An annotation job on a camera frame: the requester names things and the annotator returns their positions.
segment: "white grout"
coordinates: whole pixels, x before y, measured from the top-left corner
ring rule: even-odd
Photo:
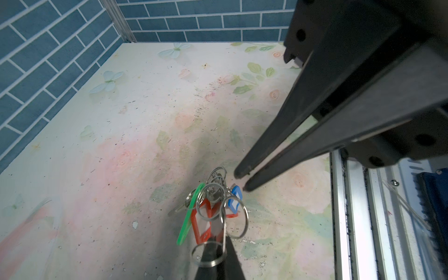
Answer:
[[[99,17],[105,10],[102,10],[101,12],[99,12],[97,15],[95,15],[93,18],[90,19],[89,22],[85,23],[83,26],[81,26],[80,29],[78,29],[74,34],[70,35],[70,37],[68,37],[65,41],[62,42],[61,45],[57,46],[54,50],[52,50],[51,52],[49,52],[44,58],[42,58],[38,63],[36,63],[33,67],[31,67],[26,73],[25,75],[22,75],[20,78],[18,78],[16,81],[14,81],[11,85],[9,85],[4,91],[2,91],[0,93],[0,97],[3,95],[3,92],[5,91],[9,91],[10,89],[12,89],[13,87],[15,87],[18,83],[20,83],[24,78],[26,78],[27,75],[29,75],[31,72],[33,72],[37,67],[40,66],[41,63],[43,63],[45,60],[47,60],[49,57],[51,57],[53,54],[55,54],[62,46],[64,46],[64,44],[66,42],[68,42],[69,40],[73,39],[73,37],[75,37],[79,32],[81,32],[84,28],[86,28],[90,22],[94,21],[97,17]]]
[[[26,38],[12,25],[10,24],[9,27],[11,27],[11,29],[16,32],[16,34],[24,41],[26,41]]]
[[[43,33],[49,31],[52,27],[54,27],[56,24],[58,24],[60,21],[62,21],[63,19],[65,19],[66,15],[69,15],[71,12],[73,12],[74,10],[76,10],[79,6],[81,6],[82,4],[86,3],[88,0],[82,0],[78,5],[74,6],[73,8],[71,8],[68,12],[66,12],[64,14],[64,16],[59,17],[58,19],[56,19],[55,21],[53,21],[52,23],[50,23],[49,25],[47,25],[45,28],[43,28],[41,31],[39,31],[38,33],[36,33],[35,35],[33,35],[33,37],[29,38],[28,40],[25,40],[25,42],[23,42],[20,46],[18,46],[17,48],[15,48],[12,52],[10,52],[9,54],[5,55],[4,57],[2,57],[0,59],[0,64],[2,64],[3,62],[5,62],[5,60],[7,60],[8,58],[12,57],[13,55],[15,55],[16,53],[18,53],[19,51],[21,51],[24,47],[28,46],[30,43],[32,43],[36,38],[38,38],[40,35],[42,35]],[[104,11],[101,10],[94,18],[97,18],[99,16],[99,14],[101,14]]]
[[[140,30],[143,30],[142,26],[140,25],[140,22],[138,21],[138,19],[136,19],[137,23],[138,23],[138,27],[140,27]]]
[[[14,65],[20,72],[22,72],[22,74],[25,74],[25,70],[23,70],[22,67],[17,65],[14,61],[12,61],[11,59],[8,59],[8,62],[11,63],[12,65]]]
[[[101,41],[101,39],[99,39],[98,41],[101,44],[101,46],[103,46],[103,49],[105,49],[106,47],[103,45],[103,42]]]
[[[222,31],[222,30],[263,30],[263,29],[279,29],[288,28],[288,26],[265,26],[265,27],[232,27],[232,28],[201,28],[200,31]],[[135,30],[135,33],[142,32],[178,32],[178,31],[198,31],[195,29],[169,29],[169,30]]]
[[[20,3],[22,3],[22,5],[25,6],[25,8],[28,8],[28,5],[23,0],[19,0],[19,1],[20,1]]]
[[[118,40],[118,39],[120,39],[120,36],[118,36],[114,41],[113,41],[113,43],[106,49],[106,50],[104,50],[96,59],[95,59],[95,61],[94,62],[92,62],[92,64],[89,66],[89,67],[87,67],[87,69],[90,69],[90,67],[92,67],[92,65],[93,64],[95,64],[97,61],[98,61],[98,59],[100,58],[100,57],[102,57],[114,44],[115,44],[115,42]],[[0,160],[2,159],[2,158],[4,158],[4,156],[5,155],[7,155],[8,153],[9,153],[9,151],[11,151],[12,150],[12,148],[14,148],[14,146],[16,146],[16,144],[39,122],[39,120],[41,120],[41,119],[44,119],[44,117],[45,117],[45,115],[46,115],[46,113],[48,113],[48,111],[50,111],[51,110],[51,108],[53,108],[53,106],[62,98],[62,97],[64,97],[64,95],[69,91],[69,89],[70,88],[72,88],[73,87],[73,85],[74,84],[76,84],[77,82],[78,82],[78,80],[87,72],[88,70],[86,70],[86,71],[84,71],[81,75],[79,75],[79,77],[78,78],[76,78],[76,80],[74,80],[73,82],[72,82],[72,84],[55,100],[55,101],[53,101],[53,104],[51,104],[25,131],[23,131],[23,133],[22,133],[22,135],[21,136],[19,136],[1,155],[0,155]]]
[[[79,68],[79,70],[81,70],[81,72],[83,72],[84,71],[84,69],[83,68],[81,68],[81,66],[79,66],[79,64],[76,62],[76,61],[74,61],[73,62],[74,64],[76,64],[76,66]]]
[[[61,17],[62,14],[61,14],[60,11],[56,8],[56,6],[53,4],[52,0],[48,0],[48,2],[53,6],[53,8],[57,11],[57,13],[59,14],[59,16]]]
[[[5,127],[9,128],[10,130],[14,131],[15,133],[17,133],[17,134],[19,134],[19,135],[22,135],[22,132],[21,132],[20,130],[18,130],[18,129],[16,129],[16,128],[13,128],[13,127],[10,126],[10,125],[5,125]]]
[[[294,12],[294,9],[286,9],[286,10],[268,10],[263,11],[263,13],[286,13],[286,12]],[[198,13],[192,15],[180,15],[180,16],[156,16],[151,18],[179,18],[179,17],[207,17],[207,16],[235,16],[235,15],[247,15],[247,14],[258,14],[260,12],[231,12],[231,13]],[[147,17],[127,17],[126,19],[148,19]]]
[[[84,21],[87,22],[86,17],[84,16],[83,13],[81,13],[81,10],[79,8],[77,10],[81,14],[81,17],[84,19]]]
[[[5,28],[6,26],[10,25],[11,23],[15,22],[17,19],[23,17],[27,13],[31,12],[35,8],[39,7],[40,5],[45,3],[46,1],[47,0],[40,0],[39,2],[35,3],[34,5],[28,7],[28,9],[25,9],[25,10],[21,11],[20,13],[16,14],[15,16],[9,18],[7,21],[5,21],[2,24],[0,24],[0,30]]]
[[[39,92],[43,91],[47,86],[49,86],[54,80],[56,80],[73,62],[76,62],[76,59],[78,59],[91,45],[93,45],[93,43],[95,43],[96,40],[98,40],[105,32],[106,30],[112,25],[113,23],[111,23],[105,30],[103,30],[95,39],[92,40],[92,42],[90,42],[86,48],[78,53],[70,62],[67,63],[66,66],[64,66],[59,73],[57,73],[55,76],[53,76],[47,83],[45,83],[45,85],[43,87],[41,87],[38,91],[36,91],[19,109],[17,109],[11,116],[8,117],[8,119],[6,119],[5,122],[3,122],[2,125],[0,125],[0,129],[3,127],[3,125],[5,123],[8,123],[11,119],[13,119],[18,113],[20,113],[23,108],[28,105],[31,101],[33,101],[33,99],[39,94]]]
[[[81,43],[81,45],[83,46],[83,47],[86,47],[86,45],[84,44],[84,42],[81,40],[81,38],[79,38],[78,37],[78,34],[76,34],[76,39],[78,39],[78,41]]]
[[[148,14],[148,17],[151,17],[150,15],[149,15],[149,12],[148,12],[148,8],[146,7],[146,5],[143,5],[144,7],[145,7],[145,11],[146,11],[146,13]]]
[[[174,2],[174,4],[176,5],[177,14],[180,16],[181,13],[179,12],[179,7],[177,6],[177,2]]]
[[[56,71],[56,73],[59,73],[59,70],[58,69],[56,69],[56,67],[54,67],[53,66],[53,64],[51,64],[48,60],[45,60],[45,62],[47,62],[48,63],[48,65],[50,65],[50,67],[51,68],[53,68],[53,70],[55,70]]]
[[[56,41],[56,43],[58,44],[58,45],[60,45],[60,42],[59,42],[59,40],[58,39],[56,39],[56,37],[55,36],[53,36],[53,33],[51,33],[50,32],[50,30],[48,30],[47,31],[47,33],[53,38],[53,40],[55,40]]]
[[[43,89],[49,96],[51,96],[54,100],[56,100],[56,96],[54,96],[51,92],[49,92],[46,88]]]
[[[14,95],[10,94],[9,92],[6,93],[7,96],[11,97],[12,99],[16,100],[18,103],[20,103],[21,105],[25,104],[25,102],[23,102],[22,100],[20,100],[19,98],[15,97]]]

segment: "metal key ring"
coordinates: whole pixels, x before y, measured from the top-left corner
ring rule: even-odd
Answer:
[[[227,234],[230,238],[239,239],[239,238],[242,238],[243,236],[245,236],[247,229],[249,228],[249,214],[247,213],[247,208],[244,205],[244,203],[241,201],[241,199],[239,199],[238,197],[236,197],[234,195],[226,197],[226,199],[224,199],[223,203],[221,204],[221,208],[220,208],[220,219],[221,219],[221,223],[224,224],[224,230],[226,229],[226,227],[225,227],[226,215],[225,215],[225,206],[224,205],[226,204],[226,202],[229,199],[235,199],[236,201],[238,201],[240,203],[240,206],[243,207],[244,216],[246,218],[246,224],[244,225],[243,233],[240,236],[235,236],[235,235],[232,235],[232,234],[226,233],[226,232],[224,232],[224,235]]]
[[[204,201],[204,199],[205,199],[205,197],[207,195],[206,194],[207,189],[212,187],[212,186],[215,186],[215,185],[218,186],[222,190],[223,194],[226,193],[225,190],[224,190],[224,187],[221,186],[220,184],[210,183],[210,184],[206,185],[198,194],[198,201],[196,202],[196,212],[199,214],[199,216],[201,216],[202,219],[204,219],[206,221],[213,221],[220,214],[220,211],[217,211],[211,218],[208,218],[208,217],[204,217],[202,215],[202,213],[200,212],[200,210],[199,210],[200,207],[201,207],[202,201]]]

